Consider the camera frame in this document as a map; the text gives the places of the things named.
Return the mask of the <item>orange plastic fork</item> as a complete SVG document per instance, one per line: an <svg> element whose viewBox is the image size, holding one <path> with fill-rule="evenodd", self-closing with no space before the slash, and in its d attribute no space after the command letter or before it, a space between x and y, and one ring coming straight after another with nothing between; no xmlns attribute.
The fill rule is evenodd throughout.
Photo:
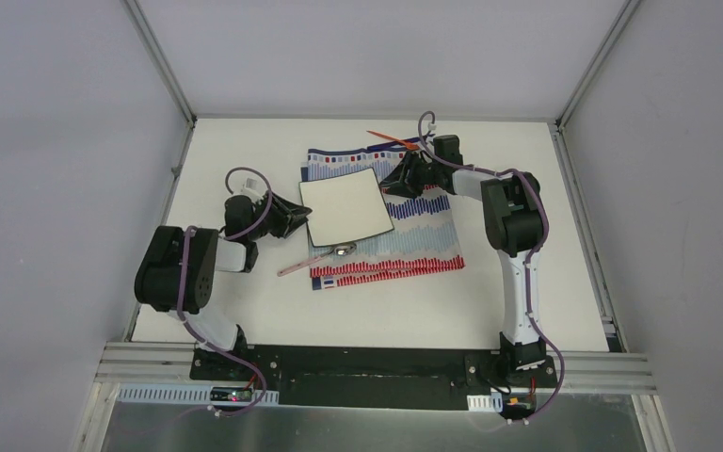
<svg viewBox="0 0 723 452"><path fill-rule="evenodd" d="M371 134L371 135L373 135L373 136L375 136L375 137L380 137L380 138L382 138L382 139L385 139L385 140L388 140L388 141L392 141L392 142L398 143L398 144L402 145L404 148L406 148L406 149L409 150L409 151L418 151L418 150L420 149L420 147L419 147L418 144L415 144L415 143L413 143L413 142L409 142L409 141L407 141L407 140L405 140L405 139L401 139L401 138L397 138L397 137L392 137L392 136L389 136L389 135L386 135L386 134L382 134L382 133L380 133L380 132L373 131L373 130L367 130L367 133L368 133L368 134Z"/></svg>

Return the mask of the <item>white square plate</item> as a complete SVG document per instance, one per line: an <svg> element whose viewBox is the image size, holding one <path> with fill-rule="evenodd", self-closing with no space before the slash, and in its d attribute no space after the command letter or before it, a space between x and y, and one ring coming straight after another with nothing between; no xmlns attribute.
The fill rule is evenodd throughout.
<svg viewBox="0 0 723 452"><path fill-rule="evenodd" d="M371 168L302 182L299 193L303 205L311 209L307 228L316 248L356 242L394 229Z"/></svg>

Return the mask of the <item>patterned cloth napkin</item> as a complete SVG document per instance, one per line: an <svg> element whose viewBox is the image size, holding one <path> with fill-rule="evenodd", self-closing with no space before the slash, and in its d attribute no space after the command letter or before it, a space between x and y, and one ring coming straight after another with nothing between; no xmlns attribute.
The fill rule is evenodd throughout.
<svg viewBox="0 0 723 452"><path fill-rule="evenodd" d="M407 154L395 141L350 151L310 149L301 166L304 182L371 169L379 180ZM465 267L449 196L436 186L407 199L386 195L394 229L363 239L347 257L330 257L309 268L312 289L321 290L459 270Z"/></svg>

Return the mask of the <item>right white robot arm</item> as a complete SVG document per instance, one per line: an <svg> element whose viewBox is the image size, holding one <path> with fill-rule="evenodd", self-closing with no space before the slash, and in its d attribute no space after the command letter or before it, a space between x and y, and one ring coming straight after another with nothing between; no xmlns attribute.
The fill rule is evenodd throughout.
<svg viewBox="0 0 723 452"><path fill-rule="evenodd" d="M408 151L379 186L386 194L409 199L437 186L481 202L485 233L504 278L497 374L511 386L530 379L547 359L547 339L538 320L538 254L548 237L549 220L538 181L515 169L496 172L465 165L459 137L443 135Z"/></svg>

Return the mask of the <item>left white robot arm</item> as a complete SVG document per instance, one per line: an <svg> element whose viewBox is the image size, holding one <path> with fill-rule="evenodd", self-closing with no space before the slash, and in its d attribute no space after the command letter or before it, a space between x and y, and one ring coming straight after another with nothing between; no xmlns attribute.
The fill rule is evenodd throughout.
<svg viewBox="0 0 723 452"><path fill-rule="evenodd" d="M137 301L179 321L199 348L216 353L213 367L226 380L249 369L242 327L210 303L218 272L249 273L259 256L257 240L284 239L305 225L312 209L267 191L236 194L224 202L217 229L159 226L134 282Z"/></svg>

